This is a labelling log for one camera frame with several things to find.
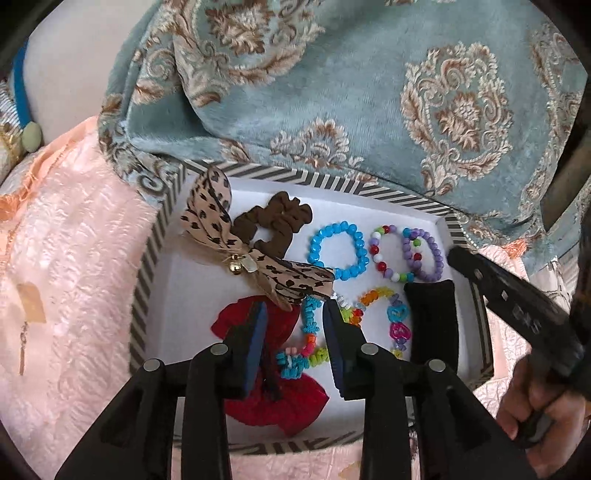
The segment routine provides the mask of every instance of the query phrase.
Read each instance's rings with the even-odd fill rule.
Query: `brown scrunchie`
[[[300,199],[290,200],[287,192],[278,192],[271,197],[266,207],[257,205],[236,217],[230,231],[244,244],[249,245],[256,234],[257,225],[273,230],[271,240],[257,240],[254,248],[265,255],[284,258],[293,240],[293,234],[311,222],[310,205],[300,205]]]

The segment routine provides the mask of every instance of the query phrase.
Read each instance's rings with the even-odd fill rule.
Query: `tag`
[[[243,255],[240,258],[240,263],[244,267],[244,270],[246,270],[249,273],[253,273],[258,270],[258,265],[256,264],[256,262],[252,259],[252,257],[250,255]]]
[[[45,323],[47,321],[43,311],[43,302],[39,289],[32,283],[19,283],[18,294],[25,310],[25,321],[28,323]]]

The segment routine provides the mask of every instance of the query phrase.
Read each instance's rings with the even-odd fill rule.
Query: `metal screw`
[[[160,368],[160,360],[157,358],[151,358],[150,360],[146,360],[144,362],[144,370],[147,372],[154,372]]]
[[[215,345],[212,345],[209,351],[213,355],[223,355],[228,351],[228,346],[225,343],[216,343]]]
[[[378,353],[378,346],[375,343],[364,343],[361,346],[361,351],[365,353],[365,355],[375,355]]]
[[[434,372],[443,372],[445,370],[445,362],[438,358],[434,358],[429,361],[429,368]]]

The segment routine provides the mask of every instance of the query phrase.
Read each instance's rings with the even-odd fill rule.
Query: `gold bell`
[[[240,263],[240,256],[232,255],[230,259],[230,263],[228,264],[228,268],[230,272],[234,275],[240,275],[242,273],[242,264]]]

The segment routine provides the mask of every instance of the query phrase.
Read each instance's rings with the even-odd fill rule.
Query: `black handle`
[[[526,421],[519,424],[514,443],[521,449],[532,448],[548,432],[554,420],[543,411],[533,412]]]

